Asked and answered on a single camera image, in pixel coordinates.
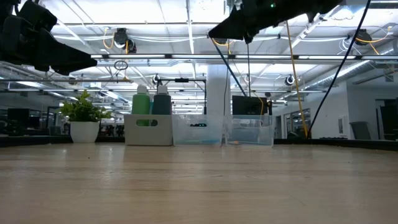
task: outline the ceiling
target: ceiling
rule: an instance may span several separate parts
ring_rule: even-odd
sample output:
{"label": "ceiling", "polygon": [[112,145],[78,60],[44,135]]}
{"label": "ceiling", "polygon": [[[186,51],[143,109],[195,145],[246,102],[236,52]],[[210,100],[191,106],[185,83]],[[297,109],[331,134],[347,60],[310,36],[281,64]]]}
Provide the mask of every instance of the ceiling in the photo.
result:
{"label": "ceiling", "polygon": [[[314,23],[315,25],[308,24],[306,15],[289,20],[292,40],[307,30],[307,34],[302,36],[302,41],[294,46],[294,54],[344,55],[344,45],[348,46],[349,42],[347,40],[344,43],[343,39],[348,34],[355,32],[363,13],[361,9],[366,1],[362,2],[363,5],[354,7],[357,11],[352,8],[340,7],[327,20]],[[40,3],[69,28],[67,30],[60,24],[56,25],[52,29],[54,37],[61,43],[89,54],[123,54],[123,51],[117,47],[107,49],[101,40],[107,36],[108,39],[105,42],[111,45],[110,38],[118,27],[127,28],[128,35],[136,43],[138,54],[217,54],[215,46],[206,37],[206,34],[217,23],[225,19],[229,11],[228,7],[224,7],[223,0],[188,0],[190,6],[188,12],[187,2],[178,0],[42,0]],[[192,26],[188,25],[188,14]],[[373,39],[382,39],[387,35],[385,39],[374,44],[376,49],[395,39],[398,32],[396,20],[398,20],[398,9],[370,9],[368,11],[363,29],[366,29]],[[312,26],[314,29],[308,31],[308,28]],[[192,29],[191,39],[189,38],[190,27]],[[85,44],[76,39],[72,33],[84,39]],[[278,34],[281,35],[281,39],[276,38]],[[290,54],[287,37],[285,23],[279,24],[275,28],[264,29],[256,36],[254,42],[249,44],[249,54]],[[353,55],[375,54],[370,45],[354,46],[356,49],[351,51]],[[224,54],[228,53],[227,47],[220,46],[220,49]],[[235,41],[230,44],[230,51],[231,54],[247,54],[248,47],[244,42]],[[209,63],[195,60],[177,60],[173,63],[171,60],[151,60],[154,66],[150,67],[145,63],[146,60],[130,61],[141,62],[141,64],[130,66],[125,72],[121,72],[118,78],[127,76],[134,84],[103,82],[101,87],[132,89],[136,88],[136,84],[143,84],[152,88],[148,84],[152,83],[151,80],[155,74],[159,74],[163,78],[193,78],[194,76],[206,78],[207,66],[209,66]],[[223,64],[221,60],[213,63]],[[248,64],[245,61],[234,62],[230,66],[237,76],[242,73],[245,77],[248,72]],[[338,64],[301,63],[295,65],[295,69],[300,77],[299,83],[303,85],[337,66]],[[293,67],[291,63],[267,64],[257,61],[250,64],[250,71],[253,76],[253,88],[280,90],[286,89],[284,78],[292,74]],[[71,75],[76,78],[109,79],[111,74],[116,73],[116,70],[110,68],[110,72],[106,67],[93,67],[73,72]],[[53,77],[64,78],[57,74]],[[239,78],[239,82],[243,88],[247,88],[242,79]],[[195,83],[170,83],[168,86],[173,89],[198,89]],[[81,88],[81,84],[75,86],[67,84],[67,88]],[[120,93],[121,96],[129,100],[132,94],[134,93]],[[171,93],[171,95],[174,98],[203,98],[202,93],[184,95]]]}

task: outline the green leaves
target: green leaves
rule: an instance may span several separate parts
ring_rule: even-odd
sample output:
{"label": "green leaves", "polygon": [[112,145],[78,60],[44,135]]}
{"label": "green leaves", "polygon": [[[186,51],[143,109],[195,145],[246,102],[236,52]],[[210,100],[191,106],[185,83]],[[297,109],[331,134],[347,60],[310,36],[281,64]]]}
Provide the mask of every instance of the green leaves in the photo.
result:
{"label": "green leaves", "polygon": [[81,96],[77,97],[78,101],[69,103],[64,102],[63,108],[59,111],[64,116],[69,116],[70,121],[91,121],[98,122],[102,118],[111,118],[111,112],[106,112],[105,108],[95,107],[87,98],[90,94],[85,90]]}

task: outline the bottle cap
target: bottle cap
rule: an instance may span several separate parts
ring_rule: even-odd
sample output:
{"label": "bottle cap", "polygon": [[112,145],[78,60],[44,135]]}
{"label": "bottle cap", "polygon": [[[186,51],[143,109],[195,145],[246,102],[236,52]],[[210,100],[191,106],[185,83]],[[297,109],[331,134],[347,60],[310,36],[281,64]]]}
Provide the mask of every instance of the bottle cap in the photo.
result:
{"label": "bottle cap", "polygon": [[137,93],[147,93],[148,92],[148,90],[147,90],[147,87],[146,86],[144,86],[144,85],[139,85],[138,87],[137,87]]}
{"label": "bottle cap", "polygon": [[167,86],[159,86],[157,88],[157,93],[158,94],[168,94],[169,92],[167,91]]}

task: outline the clear plastic container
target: clear plastic container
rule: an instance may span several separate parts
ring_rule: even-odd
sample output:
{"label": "clear plastic container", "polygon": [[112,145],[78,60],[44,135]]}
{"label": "clear plastic container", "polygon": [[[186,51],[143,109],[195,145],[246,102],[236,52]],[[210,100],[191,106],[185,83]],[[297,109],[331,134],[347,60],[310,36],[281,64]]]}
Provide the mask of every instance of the clear plastic container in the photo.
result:
{"label": "clear plastic container", "polygon": [[274,117],[233,115],[224,129],[227,146],[273,146]]}
{"label": "clear plastic container", "polygon": [[220,146],[223,138],[223,118],[210,115],[173,115],[175,146]]}

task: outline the potted plant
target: potted plant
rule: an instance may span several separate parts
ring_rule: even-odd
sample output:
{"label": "potted plant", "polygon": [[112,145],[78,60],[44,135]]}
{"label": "potted plant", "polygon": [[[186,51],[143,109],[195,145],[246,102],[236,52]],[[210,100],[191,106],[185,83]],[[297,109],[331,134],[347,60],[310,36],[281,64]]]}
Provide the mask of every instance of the potted plant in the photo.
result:
{"label": "potted plant", "polygon": [[102,118],[111,118],[111,112],[105,108],[94,106],[87,98],[90,94],[85,90],[77,101],[73,103],[64,102],[59,111],[64,116],[69,116],[70,136],[75,143],[93,143],[98,135]]}

